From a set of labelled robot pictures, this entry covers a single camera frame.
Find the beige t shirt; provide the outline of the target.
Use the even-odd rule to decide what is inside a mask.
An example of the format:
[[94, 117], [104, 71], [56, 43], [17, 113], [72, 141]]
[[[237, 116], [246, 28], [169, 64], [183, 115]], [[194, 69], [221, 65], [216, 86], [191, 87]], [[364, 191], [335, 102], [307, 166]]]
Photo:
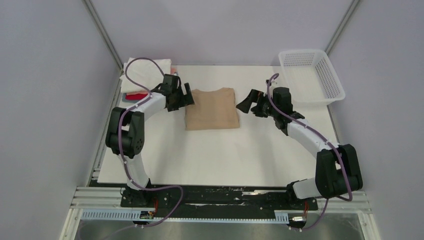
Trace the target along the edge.
[[233, 88], [223, 87], [214, 91], [195, 89], [191, 93], [194, 104], [185, 108], [187, 131], [240, 128]]

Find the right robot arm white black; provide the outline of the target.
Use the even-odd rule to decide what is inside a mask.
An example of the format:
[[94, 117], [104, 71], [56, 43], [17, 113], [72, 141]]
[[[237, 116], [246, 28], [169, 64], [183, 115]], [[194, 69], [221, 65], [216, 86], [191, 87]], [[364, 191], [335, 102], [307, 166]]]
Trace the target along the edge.
[[340, 198], [363, 187], [363, 179], [356, 149], [351, 144], [332, 142], [313, 129], [305, 117], [293, 109], [290, 90], [274, 88], [272, 94], [252, 89], [248, 96], [236, 105], [247, 114], [271, 117], [277, 129], [296, 140], [316, 158], [315, 176], [290, 183], [285, 195], [286, 204], [298, 209], [309, 198]]

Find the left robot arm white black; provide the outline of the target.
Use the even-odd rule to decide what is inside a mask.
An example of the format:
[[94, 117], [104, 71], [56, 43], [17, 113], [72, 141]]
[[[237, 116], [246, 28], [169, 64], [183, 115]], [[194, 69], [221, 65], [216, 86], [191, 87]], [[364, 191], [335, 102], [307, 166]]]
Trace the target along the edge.
[[151, 180], [147, 175], [142, 149], [145, 144], [145, 122], [153, 115], [167, 110], [177, 111], [195, 101], [189, 83], [177, 75], [165, 74], [162, 83], [148, 91], [146, 97], [129, 107], [114, 107], [111, 111], [105, 145], [119, 158], [126, 175], [125, 200], [141, 207], [153, 201]]

